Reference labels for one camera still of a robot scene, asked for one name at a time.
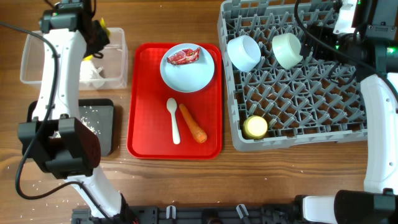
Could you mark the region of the green bowl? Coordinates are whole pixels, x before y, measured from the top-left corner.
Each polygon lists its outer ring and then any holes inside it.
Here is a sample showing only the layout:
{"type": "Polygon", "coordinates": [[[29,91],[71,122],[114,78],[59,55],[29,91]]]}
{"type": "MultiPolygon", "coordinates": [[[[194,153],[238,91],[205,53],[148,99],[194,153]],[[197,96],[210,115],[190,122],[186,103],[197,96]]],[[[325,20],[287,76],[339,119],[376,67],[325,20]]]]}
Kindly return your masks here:
{"type": "Polygon", "coordinates": [[[291,33],[277,35],[272,39],[272,50],[275,58],[280,66],[286,70],[302,61],[301,46],[299,39],[291,33]]]}

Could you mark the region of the white napkin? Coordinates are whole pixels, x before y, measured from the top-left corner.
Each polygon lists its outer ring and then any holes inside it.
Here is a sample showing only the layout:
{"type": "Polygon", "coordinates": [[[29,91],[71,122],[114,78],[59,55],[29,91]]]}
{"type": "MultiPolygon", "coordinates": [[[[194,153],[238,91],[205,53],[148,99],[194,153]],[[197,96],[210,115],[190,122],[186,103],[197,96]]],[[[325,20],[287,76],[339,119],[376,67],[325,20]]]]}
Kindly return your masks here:
{"type": "Polygon", "coordinates": [[[80,88],[99,89],[104,85],[103,77],[100,73],[103,67],[95,67],[91,60],[84,60],[80,67],[80,88]]]}

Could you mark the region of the light blue bowl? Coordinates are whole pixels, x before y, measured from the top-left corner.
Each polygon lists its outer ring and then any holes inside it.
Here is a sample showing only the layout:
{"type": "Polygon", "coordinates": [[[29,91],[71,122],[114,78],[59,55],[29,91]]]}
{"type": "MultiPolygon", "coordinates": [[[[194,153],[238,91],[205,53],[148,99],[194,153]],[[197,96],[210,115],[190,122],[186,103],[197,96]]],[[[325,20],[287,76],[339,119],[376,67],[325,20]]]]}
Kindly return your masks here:
{"type": "Polygon", "coordinates": [[[261,50],[257,42],[248,35],[230,40],[227,53],[232,64],[242,72],[250,72],[261,60],[261,50]]]}

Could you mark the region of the white rice pile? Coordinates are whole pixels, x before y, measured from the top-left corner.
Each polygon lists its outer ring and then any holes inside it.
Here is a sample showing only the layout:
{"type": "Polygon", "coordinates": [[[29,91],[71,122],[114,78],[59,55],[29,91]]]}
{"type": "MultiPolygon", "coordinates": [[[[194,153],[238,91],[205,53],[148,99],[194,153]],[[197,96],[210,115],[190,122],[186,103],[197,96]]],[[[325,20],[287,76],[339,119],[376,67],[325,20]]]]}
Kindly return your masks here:
{"type": "Polygon", "coordinates": [[[79,107],[79,110],[81,123],[92,133],[101,135],[99,109],[94,106],[81,106],[79,107]]]}

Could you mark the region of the yellow cup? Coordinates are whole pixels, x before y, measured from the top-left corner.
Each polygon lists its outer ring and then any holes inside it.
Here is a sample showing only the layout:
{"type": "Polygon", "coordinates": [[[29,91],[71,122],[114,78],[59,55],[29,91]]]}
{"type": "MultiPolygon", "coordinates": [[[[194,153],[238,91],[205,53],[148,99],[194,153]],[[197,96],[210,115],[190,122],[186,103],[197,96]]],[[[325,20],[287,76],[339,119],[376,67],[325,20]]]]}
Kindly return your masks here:
{"type": "Polygon", "coordinates": [[[266,135],[267,130],[268,123],[261,116],[252,115],[243,123],[243,134],[248,139],[261,139],[266,135]]]}

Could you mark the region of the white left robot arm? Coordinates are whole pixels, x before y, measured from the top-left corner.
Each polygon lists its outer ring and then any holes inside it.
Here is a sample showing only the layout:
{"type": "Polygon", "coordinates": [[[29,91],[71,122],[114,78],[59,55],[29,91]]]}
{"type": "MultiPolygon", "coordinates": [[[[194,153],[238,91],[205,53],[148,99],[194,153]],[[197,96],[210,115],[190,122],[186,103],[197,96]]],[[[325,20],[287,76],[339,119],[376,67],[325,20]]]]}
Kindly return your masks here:
{"type": "Polygon", "coordinates": [[[24,159],[42,172],[72,185],[91,210],[93,223],[137,223],[138,217],[100,167],[101,146],[80,120],[80,67],[85,57],[99,57],[109,43],[95,19],[93,1],[60,1],[43,13],[37,38],[45,45],[40,95],[31,119],[18,137],[24,159]]]}

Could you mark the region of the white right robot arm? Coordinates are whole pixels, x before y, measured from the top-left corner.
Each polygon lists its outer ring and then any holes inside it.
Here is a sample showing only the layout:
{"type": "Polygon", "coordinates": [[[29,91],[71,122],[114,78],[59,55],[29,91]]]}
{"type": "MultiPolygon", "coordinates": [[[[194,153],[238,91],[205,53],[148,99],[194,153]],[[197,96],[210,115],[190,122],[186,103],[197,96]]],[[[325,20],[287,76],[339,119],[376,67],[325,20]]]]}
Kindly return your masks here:
{"type": "Polygon", "coordinates": [[[350,44],[334,47],[294,19],[313,46],[356,67],[368,128],[368,163],[362,191],[298,195],[294,219],[306,223],[397,223],[397,1],[356,1],[350,44]]]}

